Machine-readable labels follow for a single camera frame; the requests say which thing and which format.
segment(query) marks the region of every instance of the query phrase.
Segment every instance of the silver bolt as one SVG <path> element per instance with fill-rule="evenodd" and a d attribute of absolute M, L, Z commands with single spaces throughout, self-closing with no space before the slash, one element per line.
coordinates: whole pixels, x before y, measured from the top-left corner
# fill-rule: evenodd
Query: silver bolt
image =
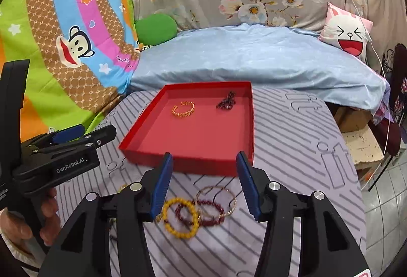
<path fill-rule="evenodd" d="M 325 198 L 325 194 L 323 194 L 321 191 L 316 191 L 314 192 L 314 197 L 318 200 L 322 200 Z"/>
<path fill-rule="evenodd" d="M 94 193 L 94 192 L 88 193 L 88 194 L 86 195 L 86 200 L 87 200 L 87 201 L 93 201 L 93 200 L 95 200 L 96 198 L 97 198 L 97 195 L 96 195 L 96 193 Z"/>
<path fill-rule="evenodd" d="M 142 186 L 140 183 L 133 183 L 132 185 L 130 185 L 130 190 L 131 191 L 139 191 L 141 190 Z"/>
<path fill-rule="evenodd" d="M 271 190 L 277 191 L 277 190 L 280 189 L 280 187 L 281 187 L 281 185 L 279 183 L 277 183 L 277 182 L 270 182 L 269 183 L 269 188 Z"/>

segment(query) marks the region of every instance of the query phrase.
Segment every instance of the light blue bedsheet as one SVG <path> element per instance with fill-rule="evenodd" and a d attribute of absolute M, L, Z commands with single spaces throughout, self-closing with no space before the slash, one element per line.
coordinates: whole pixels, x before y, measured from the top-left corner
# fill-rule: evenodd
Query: light blue bedsheet
<path fill-rule="evenodd" d="M 322 43 L 315 32 L 242 24 L 186 31 L 141 53 L 130 89 L 166 84 L 251 81 L 306 91 L 374 115 L 385 81 L 352 55 Z"/>

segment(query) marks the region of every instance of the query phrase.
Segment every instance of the pink cartoon pillow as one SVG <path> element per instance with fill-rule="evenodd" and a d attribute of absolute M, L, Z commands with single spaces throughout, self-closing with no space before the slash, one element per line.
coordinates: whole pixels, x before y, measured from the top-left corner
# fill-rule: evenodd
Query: pink cartoon pillow
<path fill-rule="evenodd" d="M 336 46 L 365 62 L 366 45 L 369 40 L 365 28 L 370 34 L 372 27 L 373 22 L 370 20 L 360 18 L 328 3 L 325 26 L 318 39 Z"/>

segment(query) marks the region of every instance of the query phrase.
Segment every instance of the tiled floor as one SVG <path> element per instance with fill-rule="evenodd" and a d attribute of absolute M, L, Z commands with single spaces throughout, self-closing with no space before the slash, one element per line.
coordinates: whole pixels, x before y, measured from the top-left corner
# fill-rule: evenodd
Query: tiled floor
<path fill-rule="evenodd" d="M 407 237 L 406 152 L 395 165 L 390 163 L 370 192 L 367 192 L 368 186 L 362 191 L 367 229 L 366 261 L 373 277 L 384 272 Z"/>

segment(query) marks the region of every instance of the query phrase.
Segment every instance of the colorful blanket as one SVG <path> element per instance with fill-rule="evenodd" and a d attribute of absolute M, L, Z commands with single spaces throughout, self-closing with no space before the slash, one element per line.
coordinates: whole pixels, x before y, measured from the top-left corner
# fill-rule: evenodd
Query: colorful blanket
<path fill-rule="evenodd" d="M 0 69 L 29 58 L 22 140 L 82 123 L 121 99 L 139 48 L 132 0 L 3 0 Z"/>

